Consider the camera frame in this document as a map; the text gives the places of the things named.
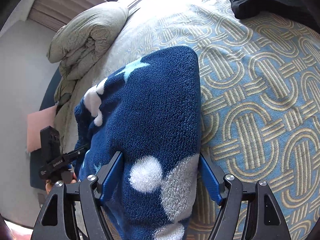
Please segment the person's left hand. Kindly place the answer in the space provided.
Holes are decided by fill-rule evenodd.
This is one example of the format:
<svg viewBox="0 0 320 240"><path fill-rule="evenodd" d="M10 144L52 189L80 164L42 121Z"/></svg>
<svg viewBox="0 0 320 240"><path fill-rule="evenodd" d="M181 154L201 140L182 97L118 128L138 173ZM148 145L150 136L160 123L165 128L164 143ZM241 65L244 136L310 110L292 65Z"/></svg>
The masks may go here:
<svg viewBox="0 0 320 240"><path fill-rule="evenodd" d="M69 182L67 182L67 183L68 184L74 184L77 181L78 180L77 180L77 177L76 177L75 173L71 172L71 180ZM45 185L46 193L49 194L54 186L62 185L63 183L65 183L65 182L61 181L61 180L58 180L55 183L52 182L51 180L46 180L46 185Z"/></svg>

